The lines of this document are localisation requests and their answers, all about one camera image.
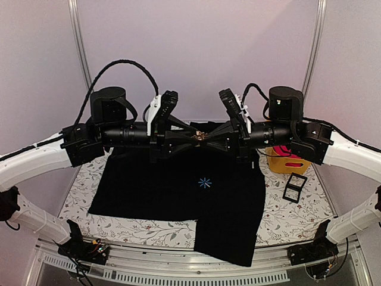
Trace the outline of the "sparkling brooch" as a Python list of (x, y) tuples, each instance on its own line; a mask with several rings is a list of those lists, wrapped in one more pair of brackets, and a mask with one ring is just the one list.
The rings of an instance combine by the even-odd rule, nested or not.
[(195, 132), (195, 134), (192, 136), (193, 139), (196, 141), (195, 143), (195, 147), (200, 147), (201, 146), (201, 142), (207, 137), (207, 133), (206, 132), (202, 132), (200, 130), (197, 130)]

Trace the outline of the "black t-shirt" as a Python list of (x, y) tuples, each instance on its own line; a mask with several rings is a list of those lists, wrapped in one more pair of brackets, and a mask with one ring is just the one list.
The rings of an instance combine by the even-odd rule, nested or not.
[(150, 160), (145, 147), (113, 149), (89, 208), (93, 215), (196, 223), (194, 250), (250, 267), (263, 217), (266, 183), (254, 150), (234, 157), (196, 147)]

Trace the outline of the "black brooch display box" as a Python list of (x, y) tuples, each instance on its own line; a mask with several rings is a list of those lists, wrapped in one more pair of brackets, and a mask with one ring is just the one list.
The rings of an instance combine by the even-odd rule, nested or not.
[(307, 177), (291, 173), (283, 192), (283, 199), (291, 203), (299, 203), (302, 189), (307, 182)]

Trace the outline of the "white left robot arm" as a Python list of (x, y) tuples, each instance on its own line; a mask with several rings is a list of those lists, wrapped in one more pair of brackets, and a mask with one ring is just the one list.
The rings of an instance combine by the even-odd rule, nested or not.
[[(71, 125), (86, 91), (84, 87), (54, 91), (52, 94), (1, 93), (1, 154), (13, 152)], [(180, 94), (174, 115), (184, 121), (224, 121), (227, 114), (217, 95), (209, 97)], [(89, 214), (106, 157), (78, 169), (61, 169), (18, 184), (19, 191), (38, 207), (63, 219), (72, 219), (85, 236), (111, 241), (134, 242), (133, 225), (127, 219)]]

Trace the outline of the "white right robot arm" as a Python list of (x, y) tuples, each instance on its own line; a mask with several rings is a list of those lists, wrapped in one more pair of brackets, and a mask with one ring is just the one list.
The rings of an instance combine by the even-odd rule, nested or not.
[(333, 168), (325, 181), (336, 203), (343, 203), (339, 217), (321, 223), (308, 255), (320, 260), (331, 245), (353, 234), (373, 228), (380, 222), (380, 148), (354, 139), (333, 123), (304, 116), (304, 95), (287, 86), (275, 86), (268, 94), (259, 91), (266, 103), (265, 122), (254, 123), (245, 100), (250, 83), (240, 97), (230, 89), (219, 97), (230, 117), (229, 121), (206, 137), (206, 145), (219, 148), (232, 156), (245, 159), (254, 148), (287, 147), (287, 155)]

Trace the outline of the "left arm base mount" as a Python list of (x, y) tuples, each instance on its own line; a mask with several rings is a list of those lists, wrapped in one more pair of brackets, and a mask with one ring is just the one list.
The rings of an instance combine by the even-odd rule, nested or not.
[(78, 224), (70, 219), (67, 220), (67, 223), (70, 227), (70, 239), (58, 246), (58, 253), (73, 260), (106, 265), (110, 245), (101, 242), (100, 239), (92, 242), (85, 241)]

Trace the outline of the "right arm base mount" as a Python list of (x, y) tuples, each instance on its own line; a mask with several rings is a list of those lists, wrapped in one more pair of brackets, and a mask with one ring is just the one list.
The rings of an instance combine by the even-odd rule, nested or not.
[(326, 237), (329, 222), (328, 219), (319, 224), (312, 242), (296, 244), (287, 248), (287, 256), (292, 266), (338, 255), (337, 244), (332, 243)]

